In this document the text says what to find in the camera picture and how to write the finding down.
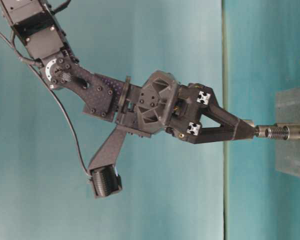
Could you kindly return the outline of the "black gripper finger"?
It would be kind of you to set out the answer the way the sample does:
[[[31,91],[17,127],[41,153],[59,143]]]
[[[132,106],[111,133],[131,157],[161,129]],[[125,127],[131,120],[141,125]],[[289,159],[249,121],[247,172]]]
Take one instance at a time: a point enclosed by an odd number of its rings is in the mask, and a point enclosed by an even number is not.
[[[211,96],[204,96],[201,105],[203,115],[218,123],[220,128],[236,128],[240,123],[238,117],[221,108],[218,103],[213,103]]]
[[[256,129],[239,119],[234,126],[201,128],[198,135],[187,135],[187,142],[203,144],[213,142],[235,141],[252,139]]]

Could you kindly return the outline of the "black 3D-printed gripper body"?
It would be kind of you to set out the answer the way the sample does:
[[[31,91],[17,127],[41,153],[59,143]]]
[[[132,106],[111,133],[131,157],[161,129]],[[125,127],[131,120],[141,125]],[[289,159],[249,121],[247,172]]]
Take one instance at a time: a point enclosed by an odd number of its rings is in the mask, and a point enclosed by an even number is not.
[[[182,85],[170,73],[157,70],[141,87],[127,77],[117,106],[115,135],[151,137],[165,131],[192,144],[212,143],[215,129],[203,127],[201,117],[211,117],[215,104],[212,88],[200,83]]]

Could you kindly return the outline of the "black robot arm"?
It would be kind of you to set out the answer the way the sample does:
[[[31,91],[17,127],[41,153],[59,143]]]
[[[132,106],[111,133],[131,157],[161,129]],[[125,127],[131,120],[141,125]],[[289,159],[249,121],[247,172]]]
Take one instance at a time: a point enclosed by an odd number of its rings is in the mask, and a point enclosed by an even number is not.
[[[182,85],[170,73],[155,71],[143,86],[117,80],[80,66],[56,14],[69,5],[52,8],[46,0],[0,0],[0,10],[11,27],[6,42],[15,38],[28,57],[17,57],[31,67],[50,91],[62,88],[77,94],[83,111],[115,122],[120,134],[150,137],[166,131],[192,144],[251,139],[255,128],[219,106],[212,88]]]

